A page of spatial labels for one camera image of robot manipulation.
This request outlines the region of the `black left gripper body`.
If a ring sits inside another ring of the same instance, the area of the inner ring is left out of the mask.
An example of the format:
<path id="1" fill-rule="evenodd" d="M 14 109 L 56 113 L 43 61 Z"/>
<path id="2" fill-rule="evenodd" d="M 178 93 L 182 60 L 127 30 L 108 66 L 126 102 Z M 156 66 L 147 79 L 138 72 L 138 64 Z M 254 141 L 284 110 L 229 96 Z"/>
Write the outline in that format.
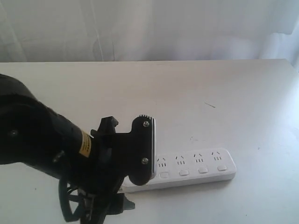
<path id="1" fill-rule="evenodd" d="M 102 118 L 97 130 L 86 134 L 70 129 L 70 221 L 102 224 L 107 215 L 135 209 L 119 192 L 125 177 L 135 182 L 135 122 L 128 133 L 116 133 L 118 121 Z"/>

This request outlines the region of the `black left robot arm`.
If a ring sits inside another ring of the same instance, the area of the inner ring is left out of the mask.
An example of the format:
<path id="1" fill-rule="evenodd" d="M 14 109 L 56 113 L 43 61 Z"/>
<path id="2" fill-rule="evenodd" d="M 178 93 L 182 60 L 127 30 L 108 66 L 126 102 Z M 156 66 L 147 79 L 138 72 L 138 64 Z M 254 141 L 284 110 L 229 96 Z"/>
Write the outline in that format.
<path id="1" fill-rule="evenodd" d="M 111 149 L 38 101 L 19 80 L 0 76 L 0 162 L 23 163 L 59 180 L 66 222 L 101 224 L 135 208 L 119 192 L 123 178 L 107 176 Z"/>

